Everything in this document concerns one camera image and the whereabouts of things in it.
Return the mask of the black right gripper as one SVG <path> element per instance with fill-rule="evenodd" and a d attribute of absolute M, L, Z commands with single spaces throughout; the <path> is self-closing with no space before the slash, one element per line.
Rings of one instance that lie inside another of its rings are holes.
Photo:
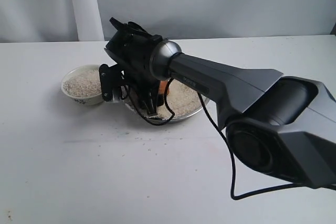
<path fill-rule="evenodd" d="M 160 82 L 151 75 L 150 57 L 163 41 L 160 35 L 140 35 L 123 30 L 106 44 L 106 53 L 124 72 L 125 81 L 139 92 L 139 103 L 148 116 L 157 115 Z"/>

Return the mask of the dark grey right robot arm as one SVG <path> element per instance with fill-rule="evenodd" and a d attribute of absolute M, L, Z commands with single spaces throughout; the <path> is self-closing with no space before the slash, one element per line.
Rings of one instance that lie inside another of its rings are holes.
<path fill-rule="evenodd" d="M 141 31 L 118 31 L 106 53 L 127 72 L 173 78 L 216 103 L 229 151 L 288 187 L 335 189 L 335 98 L 319 81 L 184 54 Z"/>

